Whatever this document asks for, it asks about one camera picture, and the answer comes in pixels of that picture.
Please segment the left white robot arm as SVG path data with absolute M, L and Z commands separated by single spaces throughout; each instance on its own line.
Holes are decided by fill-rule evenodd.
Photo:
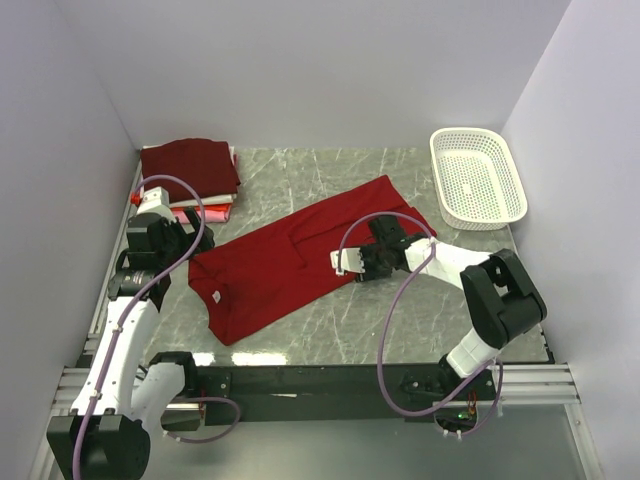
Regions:
M 193 232 L 155 210 L 126 223 L 127 246 L 107 285 L 107 318 L 89 374 L 70 411 L 49 422 L 46 438 L 66 479 L 139 479 L 151 435 L 172 400 L 195 387 L 185 352 L 163 353 L 138 380 L 143 350 L 159 319 L 170 274 L 213 248 L 212 231 L 188 208 Z

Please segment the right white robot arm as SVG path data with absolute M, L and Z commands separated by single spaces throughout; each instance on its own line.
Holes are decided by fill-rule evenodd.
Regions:
M 404 214 L 382 212 L 364 218 L 373 242 L 348 247 L 342 240 L 330 254 L 338 275 L 353 273 L 358 282 L 385 279 L 395 271 L 411 278 L 427 275 L 464 293 L 471 329 L 438 363 L 436 389 L 450 393 L 514 339 L 540 324 L 547 307 L 518 255 L 443 243 L 421 227 L 409 234 Z

